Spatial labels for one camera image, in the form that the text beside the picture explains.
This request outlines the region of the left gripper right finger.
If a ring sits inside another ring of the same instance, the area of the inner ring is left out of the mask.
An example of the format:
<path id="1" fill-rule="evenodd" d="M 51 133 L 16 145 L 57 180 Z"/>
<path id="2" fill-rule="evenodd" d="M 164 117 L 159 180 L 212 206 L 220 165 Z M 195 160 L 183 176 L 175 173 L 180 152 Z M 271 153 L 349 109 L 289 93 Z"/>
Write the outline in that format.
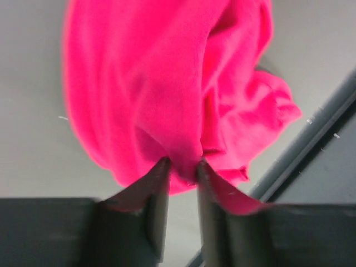
<path id="1" fill-rule="evenodd" d="M 196 173 L 205 266 L 274 266 L 266 206 L 202 160 Z"/>

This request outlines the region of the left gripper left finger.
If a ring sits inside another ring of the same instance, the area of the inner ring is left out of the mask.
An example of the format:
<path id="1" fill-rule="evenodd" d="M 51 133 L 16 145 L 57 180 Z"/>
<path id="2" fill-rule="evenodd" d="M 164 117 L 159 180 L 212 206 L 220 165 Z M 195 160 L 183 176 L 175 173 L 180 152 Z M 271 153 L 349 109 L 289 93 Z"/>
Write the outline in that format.
<path id="1" fill-rule="evenodd" d="M 170 160 L 98 203 L 91 228 L 92 263 L 160 263 L 164 253 Z"/>

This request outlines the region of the magenta t shirt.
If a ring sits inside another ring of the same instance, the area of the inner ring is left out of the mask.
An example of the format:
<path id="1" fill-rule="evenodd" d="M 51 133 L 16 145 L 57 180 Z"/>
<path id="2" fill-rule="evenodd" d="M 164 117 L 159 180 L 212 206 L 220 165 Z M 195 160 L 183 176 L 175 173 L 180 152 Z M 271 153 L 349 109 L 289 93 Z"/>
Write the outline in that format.
<path id="1" fill-rule="evenodd" d="M 64 97 L 81 145 L 127 187 L 172 162 L 171 195 L 205 158 L 230 184 L 301 117 L 289 86 L 258 69 L 271 1 L 70 1 Z"/>

